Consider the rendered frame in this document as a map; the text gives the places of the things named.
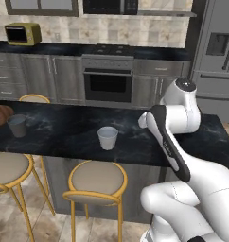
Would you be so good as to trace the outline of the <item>white glass of water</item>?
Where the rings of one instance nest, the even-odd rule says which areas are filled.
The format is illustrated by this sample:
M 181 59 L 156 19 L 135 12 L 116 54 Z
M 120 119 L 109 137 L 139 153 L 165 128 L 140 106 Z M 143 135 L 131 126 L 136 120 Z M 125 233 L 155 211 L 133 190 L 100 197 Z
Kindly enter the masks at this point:
M 115 147 L 118 130 L 114 127 L 102 127 L 97 131 L 98 139 L 104 150 L 111 150 Z

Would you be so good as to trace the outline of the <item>grey glass of water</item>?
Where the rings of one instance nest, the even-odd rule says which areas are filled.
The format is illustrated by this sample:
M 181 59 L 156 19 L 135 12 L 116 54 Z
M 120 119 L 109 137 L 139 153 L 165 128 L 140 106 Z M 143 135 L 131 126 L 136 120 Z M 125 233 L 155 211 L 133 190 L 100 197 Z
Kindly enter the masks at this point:
M 26 135 L 26 117 L 22 114 L 11 116 L 7 123 L 13 135 L 17 138 L 22 138 Z

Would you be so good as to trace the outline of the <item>brown ice bowl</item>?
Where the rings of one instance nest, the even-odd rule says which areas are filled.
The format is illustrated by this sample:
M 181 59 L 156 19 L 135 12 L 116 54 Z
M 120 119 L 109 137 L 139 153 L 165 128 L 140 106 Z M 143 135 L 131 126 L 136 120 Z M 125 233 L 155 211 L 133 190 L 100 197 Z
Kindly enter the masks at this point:
M 0 127 L 4 125 L 7 120 L 14 115 L 14 110 L 6 105 L 0 105 Z

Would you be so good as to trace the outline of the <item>grey kitchen island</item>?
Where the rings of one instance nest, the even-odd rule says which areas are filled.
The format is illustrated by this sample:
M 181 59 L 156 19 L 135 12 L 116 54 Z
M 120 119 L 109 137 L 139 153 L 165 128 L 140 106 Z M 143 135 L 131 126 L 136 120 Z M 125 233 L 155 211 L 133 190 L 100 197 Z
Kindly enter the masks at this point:
M 55 211 L 70 213 L 70 202 L 62 197 L 68 190 L 71 170 L 83 160 L 117 162 L 128 174 L 122 196 L 124 219 L 150 223 L 151 214 L 140 203 L 143 187 L 174 178 L 169 162 L 153 135 L 138 126 L 141 110 L 25 103 L 0 100 L 27 119 L 27 134 L 16 138 L 8 126 L 0 128 L 0 151 L 42 155 Z M 97 131 L 118 130 L 115 146 L 104 150 Z

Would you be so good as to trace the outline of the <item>steel oven with hob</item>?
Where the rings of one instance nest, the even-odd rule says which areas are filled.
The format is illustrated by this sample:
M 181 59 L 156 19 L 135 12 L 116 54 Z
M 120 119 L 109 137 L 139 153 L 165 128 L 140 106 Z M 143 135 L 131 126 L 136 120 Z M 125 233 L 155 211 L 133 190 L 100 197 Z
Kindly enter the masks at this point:
M 129 45 L 96 44 L 81 58 L 87 101 L 132 104 L 134 54 Z

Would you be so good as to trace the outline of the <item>grey base cupboards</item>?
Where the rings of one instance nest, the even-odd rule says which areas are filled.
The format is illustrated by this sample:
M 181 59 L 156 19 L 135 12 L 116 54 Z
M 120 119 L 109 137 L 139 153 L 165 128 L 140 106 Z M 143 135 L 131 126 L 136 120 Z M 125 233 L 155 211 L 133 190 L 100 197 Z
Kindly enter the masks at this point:
M 147 109 L 158 104 L 167 87 L 177 78 L 188 76 L 186 60 L 141 60 L 133 66 L 132 106 Z
M 81 57 L 0 53 L 0 99 L 30 94 L 53 103 L 82 105 Z

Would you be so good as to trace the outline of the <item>yellow stool with beige seat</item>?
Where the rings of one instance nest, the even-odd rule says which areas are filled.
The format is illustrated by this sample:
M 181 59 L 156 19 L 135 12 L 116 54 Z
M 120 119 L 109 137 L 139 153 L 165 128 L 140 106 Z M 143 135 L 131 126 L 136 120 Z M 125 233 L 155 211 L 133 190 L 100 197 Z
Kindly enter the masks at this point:
M 76 242 L 75 205 L 84 205 L 86 218 L 88 206 L 112 207 L 118 211 L 118 242 L 122 242 L 123 204 L 122 196 L 128 185 L 125 169 L 115 162 L 84 161 L 78 164 L 68 177 L 68 191 L 62 197 L 71 202 L 72 242 Z
M 50 100 L 43 95 L 23 95 L 20 98 L 23 102 L 34 102 L 34 103 L 49 103 Z
M 0 152 L 0 194 L 10 193 L 12 195 L 19 210 L 24 213 L 30 241 L 35 242 L 21 186 L 21 183 L 25 181 L 30 174 L 34 175 L 50 212 L 52 215 L 55 215 L 53 206 L 36 172 L 32 156 L 27 154 Z

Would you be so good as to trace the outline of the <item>black microwave oven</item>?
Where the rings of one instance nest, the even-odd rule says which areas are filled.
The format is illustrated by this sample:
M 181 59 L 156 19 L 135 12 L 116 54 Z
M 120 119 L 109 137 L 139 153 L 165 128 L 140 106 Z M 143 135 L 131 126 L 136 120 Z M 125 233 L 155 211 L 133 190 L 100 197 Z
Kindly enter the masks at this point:
M 83 0 L 84 14 L 136 15 L 138 0 Z

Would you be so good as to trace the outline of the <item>grey fridge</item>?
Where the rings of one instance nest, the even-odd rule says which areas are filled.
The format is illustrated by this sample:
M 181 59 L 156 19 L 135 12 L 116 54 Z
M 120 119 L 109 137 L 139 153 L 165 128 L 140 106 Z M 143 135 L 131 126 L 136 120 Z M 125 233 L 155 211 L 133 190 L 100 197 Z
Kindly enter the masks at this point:
M 209 0 L 192 80 L 203 113 L 229 123 L 229 0 Z

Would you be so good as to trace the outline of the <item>yellow toaster oven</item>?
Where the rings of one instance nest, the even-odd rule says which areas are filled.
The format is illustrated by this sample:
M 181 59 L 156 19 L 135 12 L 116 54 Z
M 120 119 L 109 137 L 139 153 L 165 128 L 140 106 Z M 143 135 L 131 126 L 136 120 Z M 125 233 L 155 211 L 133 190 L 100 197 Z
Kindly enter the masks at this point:
M 36 23 L 8 24 L 5 31 L 10 45 L 33 46 L 42 41 L 41 28 Z

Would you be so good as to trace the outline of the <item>grey wall cupboard glass doors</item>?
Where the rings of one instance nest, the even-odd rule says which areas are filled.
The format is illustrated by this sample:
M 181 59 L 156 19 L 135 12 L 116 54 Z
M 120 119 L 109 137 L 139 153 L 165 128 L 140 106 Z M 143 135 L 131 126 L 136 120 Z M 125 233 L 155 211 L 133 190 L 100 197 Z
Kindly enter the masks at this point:
M 8 15 L 79 16 L 78 0 L 5 0 Z

